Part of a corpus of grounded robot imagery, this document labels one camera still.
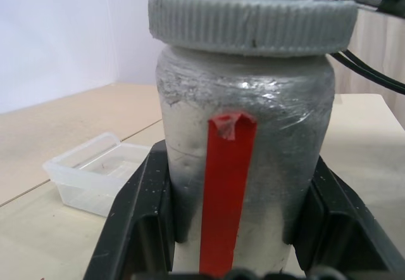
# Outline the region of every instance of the black cable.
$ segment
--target black cable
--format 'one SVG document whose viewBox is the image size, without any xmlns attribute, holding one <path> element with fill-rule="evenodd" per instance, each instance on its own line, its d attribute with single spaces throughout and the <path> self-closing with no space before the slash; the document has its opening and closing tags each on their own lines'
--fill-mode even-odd
<svg viewBox="0 0 405 280">
<path fill-rule="evenodd" d="M 387 89 L 390 89 L 392 91 L 395 91 L 399 94 L 405 95 L 405 85 L 398 85 L 395 83 L 392 83 L 390 80 L 387 80 L 385 78 L 381 78 L 370 71 L 360 67 L 359 65 L 353 63 L 351 60 L 346 58 L 343 54 L 340 53 L 332 53 L 331 56 L 335 58 L 339 63 L 342 65 L 346 66 L 347 68 L 351 69 L 353 72 L 356 72 L 357 74 L 365 77 L 366 79 L 375 82 L 376 84 L 383 86 Z"/>
<path fill-rule="evenodd" d="M 362 60 L 360 60 L 356 55 L 354 55 L 353 53 L 351 53 L 349 50 L 345 50 L 342 51 L 342 53 L 349 58 L 353 63 L 357 64 L 357 66 L 360 66 L 361 68 L 371 72 L 372 74 L 380 77 L 381 79 L 385 79 L 385 80 L 389 80 L 391 83 L 401 86 L 401 87 L 405 87 L 405 84 L 403 84 L 402 82 L 399 82 L 395 79 L 391 79 L 390 77 L 384 75 L 383 73 L 380 73 L 377 70 L 374 70 L 372 67 L 370 67 L 369 65 L 367 65 L 365 62 L 363 62 Z"/>
</svg>

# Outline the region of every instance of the gray lid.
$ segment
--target gray lid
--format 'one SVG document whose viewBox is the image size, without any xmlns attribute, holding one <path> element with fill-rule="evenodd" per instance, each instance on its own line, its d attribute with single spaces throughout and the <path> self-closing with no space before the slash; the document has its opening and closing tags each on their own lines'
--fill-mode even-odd
<svg viewBox="0 0 405 280">
<path fill-rule="evenodd" d="M 149 30 L 173 46 L 203 51 L 306 56 L 348 47 L 352 1 L 149 0 Z"/>
</svg>

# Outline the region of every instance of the plastic tray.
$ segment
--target plastic tray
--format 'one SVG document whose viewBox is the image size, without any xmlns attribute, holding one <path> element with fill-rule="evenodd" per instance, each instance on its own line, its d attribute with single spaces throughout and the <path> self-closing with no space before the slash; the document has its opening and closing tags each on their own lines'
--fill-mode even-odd
<svg viewBox="0 0 405 280">
<path fill-rule="evenodd" d="M 114 198 L 151 147 L 104 133 L 44 164 L 65 205 L 107 216 Z"/>
</svg>

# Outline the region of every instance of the red strip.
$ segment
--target red strip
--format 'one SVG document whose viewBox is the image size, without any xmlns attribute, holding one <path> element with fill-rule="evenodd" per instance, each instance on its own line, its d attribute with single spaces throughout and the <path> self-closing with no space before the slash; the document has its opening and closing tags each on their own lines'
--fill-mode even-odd
<svg viewBox="0 0 405 280">
<path fill-rule="evenodd" d="M 200 272 L 222 277 L 232 269 L 257 123 L 226 113 L 208 124 Z"/>
</svg>

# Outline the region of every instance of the wooden table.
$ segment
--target wooden table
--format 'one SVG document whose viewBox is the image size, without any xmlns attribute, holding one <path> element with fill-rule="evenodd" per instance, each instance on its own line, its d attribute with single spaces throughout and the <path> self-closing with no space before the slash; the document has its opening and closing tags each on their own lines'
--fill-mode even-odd
<svg viewBox="0 0 405 280">
<path fill-rule="evenodd" d="M 117 87 L 127 92 L 127 98 L 118 98 L 121 90 L 117 91 Z M 44 125 L 40 121 L 41 124 L 34 122 L 25 130 L 21 127 L 13 132 L 15 125 L 10 126 L 11 130 L 1 127 L 4 120 L 0 116 L 0 132 L 13 135 L 15 142 L 13 146 L 10 141 L 7 149 L 0 148 L 0 156 L 7 155 L 5 150 L 18 150 L 15 156 L 20 159 L 19 164 L 16 159 L 12 168 L 16 173 L 6 172 L 13 180 L 13 184 L 6 186 L 9 191 L 3 188 L 6 178 L 2 176 L 0 181 L 3 201 L 14 198 L 0 207 L 1 279 L 82 279 L 105 219 L 65 207 L 56 186 L 46 182 L 46 174 L 41 170 L 42 162 L 105 131 L 118 134 L 121 139 L 126 139 L 125 142 L 143 145 L 152 145 L 164 137 L 158 98 L 153 87 L 119 85 L 112 88 L 114 93 L 104 88 L 95 90 L 106 92 L 98 97 L 99 101 L 104 102 L 99 105 L 100 110 L 97 104 L 93 105 L 94 108 L 88 107 L 91 113 L 110 115 L 92 128 L 87 126 L 94 122 L 90 118 L 85 121 L 86 124 L 77 127 L 71 125 L 68 137 L 72 141 L 57 131 L 64 126 L 63 123 L 67 123 L 63 114 L 67 114 L 68 121 L 77 118 L 77 113 L 87 118 L 78 105 L 85 104 L 84 96 L 93 97 L 92 91 L 77 96 L 81 104 L 76 102 L 74 96 L 70 97 L 70 103 L 65 102 L 64 105 L 65 113 L 55 118 L 52 115 L 47 120 L 53 128 L 37 130 L 35 125 Z M 145 91 L 149 91 L 149 94 L 141 94 Z M 60 106 L 61 102 L 44 104 L 41 112 L 59 109 L 54 104 Z M 106 113 L 103 110 L 106 106 L 115 111 Z M 30 115 L 30 110 L 36 113 L 38 108 L 24 110 L 24 117 L 35 116 Z M 122 113 L 118 116 L 116 112 L 120 110 Z M 43 140 L 48 149 L 35 155 L 34 147 L 26 149 L 22 143 L 37 138 Z M 382 97 L 374 94 L 337 95 L 321 154 L 329 167 L 360 194 L 399 250 L 405 254 L 405 238 L 399 226 L 405 224 L 405 182 L 402 179 L 405 173 L 405 131 Z M 10 170 L 3 163 L 0 166 L 3 173 L 4 168 Z M 17 190 L 23 195 L 16 195 Z M 299 272 L 293 259 L 292 253 L 287 270 Z"/>
</svg>

